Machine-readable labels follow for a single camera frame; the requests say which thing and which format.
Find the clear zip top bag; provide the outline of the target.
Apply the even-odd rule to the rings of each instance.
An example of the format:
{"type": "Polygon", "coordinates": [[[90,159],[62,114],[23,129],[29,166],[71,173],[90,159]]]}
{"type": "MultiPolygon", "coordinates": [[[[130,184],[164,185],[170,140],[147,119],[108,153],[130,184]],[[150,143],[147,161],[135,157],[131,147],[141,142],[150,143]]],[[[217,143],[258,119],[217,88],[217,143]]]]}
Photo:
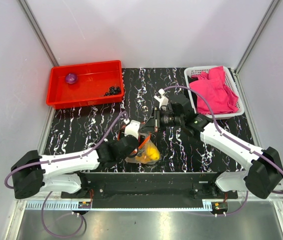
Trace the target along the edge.
{"type": "MultiPolygon", "coordinates": [[[[125,130],[125,124],[121,127],[121,129],[119,130],[118,136],[117,136],[117,140],[119,141],[122,137],[124,137],[124,130],[125,130]]],[[[138,148],[138,153],[136,156],[141,156],[141,155],[146,155],[146,149],[148,147],[156,147],[155,144],[152,142],[151,140],[151,134],[145,134],[145,133],[139,133],[139,148],[138,148]]],[[[132,163],[132,164],[141,164],[139,162],[136,162],[135,157],[126,157],[124,160],[127,163],[132,163]]],[[[149,158],[147,158],[147,163],[145,165],[154,165],[157,161],[151,161],[149,158]]]]}

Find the black fake grapes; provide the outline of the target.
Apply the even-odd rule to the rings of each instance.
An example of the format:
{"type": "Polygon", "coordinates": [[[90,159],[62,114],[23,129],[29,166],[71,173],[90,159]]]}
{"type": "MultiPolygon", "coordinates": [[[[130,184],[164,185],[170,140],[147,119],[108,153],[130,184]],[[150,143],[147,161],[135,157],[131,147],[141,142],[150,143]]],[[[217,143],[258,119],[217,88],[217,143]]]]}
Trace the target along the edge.
{"type": "Polygon", "coordinates": [[[119,95],[121,93],[121,88],[119,86],[111,86],[108,90],[108,92],[106,92],[104,94],[105,97],[108,97],[108,96],[113,96],[113,95],[119,95]]]}

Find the pink fake fruit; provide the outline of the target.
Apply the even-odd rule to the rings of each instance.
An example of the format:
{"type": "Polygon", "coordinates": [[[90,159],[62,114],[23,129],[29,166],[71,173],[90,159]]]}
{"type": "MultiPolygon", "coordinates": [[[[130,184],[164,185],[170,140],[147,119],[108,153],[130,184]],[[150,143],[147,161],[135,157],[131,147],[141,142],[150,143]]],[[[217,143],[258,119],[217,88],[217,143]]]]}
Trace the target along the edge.
{"type": "Polygon", "coordinates": [[[75,84],[78,81],[78,76],[75,73],[69,73],[65,76],[67,84],[75,84]]]}

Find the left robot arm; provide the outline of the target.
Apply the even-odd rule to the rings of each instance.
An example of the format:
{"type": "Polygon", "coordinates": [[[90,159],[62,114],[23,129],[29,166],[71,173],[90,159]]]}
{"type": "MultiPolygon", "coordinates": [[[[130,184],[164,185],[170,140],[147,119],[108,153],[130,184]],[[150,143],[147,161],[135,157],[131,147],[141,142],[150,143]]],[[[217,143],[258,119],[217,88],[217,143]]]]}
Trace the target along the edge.
{"type": "Polygon", "coordinates": [[[10,169],[11,189],[18,200],[39,192],[65,192],[84,198],[89,185],[82,181],[79,171],[110,168],[128,157],[139,146],[138,139],[127,135],[120,140],[101,143],[97,148],[61,155],[39,155],[28,151],[10,169]]]}

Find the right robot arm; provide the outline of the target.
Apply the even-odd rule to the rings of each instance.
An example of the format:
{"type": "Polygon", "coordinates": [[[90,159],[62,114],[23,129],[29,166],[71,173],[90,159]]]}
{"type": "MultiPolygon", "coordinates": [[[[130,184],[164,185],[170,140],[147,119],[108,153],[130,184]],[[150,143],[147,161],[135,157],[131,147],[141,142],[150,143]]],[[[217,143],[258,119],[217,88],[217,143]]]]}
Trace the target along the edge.
{"type": "Polygon", "coordinates": [[[208,186],[213,198],[229,191],[249,191],[260,199],[267,199],[283,179],[283,166],[276,149],[263,149],[221,129],[212,118],[195,113],[188,99],[155,107],[140,132],[159,133],[173,127],[220,150],[244,168],[217,174],[208,186]]]}

